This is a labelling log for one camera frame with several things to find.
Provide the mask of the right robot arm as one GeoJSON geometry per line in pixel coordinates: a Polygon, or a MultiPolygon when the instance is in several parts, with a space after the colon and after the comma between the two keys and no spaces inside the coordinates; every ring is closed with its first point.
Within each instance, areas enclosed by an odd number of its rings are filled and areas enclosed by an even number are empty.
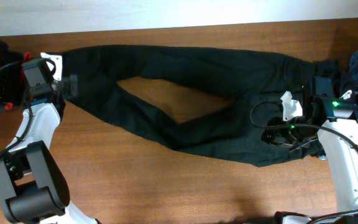
{"type": "Polygon", "coordinates": [[[301,89],[296,100],[286,91],[276,104],[282,117],[264,127],[262,139],[290,151],[319,142],[333,178],[337,212],[310,217],[277,212],[275,223],[358,223],[358,105],[354,92],[335,96],[331,80],[314,77],[301,89]]]}

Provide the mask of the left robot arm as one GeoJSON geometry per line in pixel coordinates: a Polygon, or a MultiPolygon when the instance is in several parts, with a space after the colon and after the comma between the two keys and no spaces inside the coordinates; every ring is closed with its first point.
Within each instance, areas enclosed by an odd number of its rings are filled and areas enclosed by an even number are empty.
{"type": "Polygon", "coordinates": [[[0,152],[0,206],[10,223],[99,223],[70,200],[49,151],[65,109],[62,62],[60,55],[42,53],[20,64],[26,109],[14,139],[0,152]]]}

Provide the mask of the black trousers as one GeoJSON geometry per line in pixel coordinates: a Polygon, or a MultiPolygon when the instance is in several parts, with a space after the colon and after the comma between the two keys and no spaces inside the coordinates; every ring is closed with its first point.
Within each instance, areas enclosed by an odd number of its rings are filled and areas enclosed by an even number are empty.
{"type": "Polygon", "coordinates": [[[61,52],[62,77],[78,77],[67,100],[96,118],[171,150],[270,166],[320,151],[261,140],[281,115],[284,92],[299,96],[314,62],[273,52],[202,47],[101,45],[61,52]]]}

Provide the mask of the black clothes stack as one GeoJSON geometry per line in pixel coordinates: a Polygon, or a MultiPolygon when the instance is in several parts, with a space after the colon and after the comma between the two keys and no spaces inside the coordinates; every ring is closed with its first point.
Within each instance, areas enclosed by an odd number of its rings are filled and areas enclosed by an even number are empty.
{"type": "Polygon", "coordinates": [[[31,58],[31,53],[15,52],[0,41],[0,111],[14,111],[22,104],[25,84],[21,65],[31,58]]]}

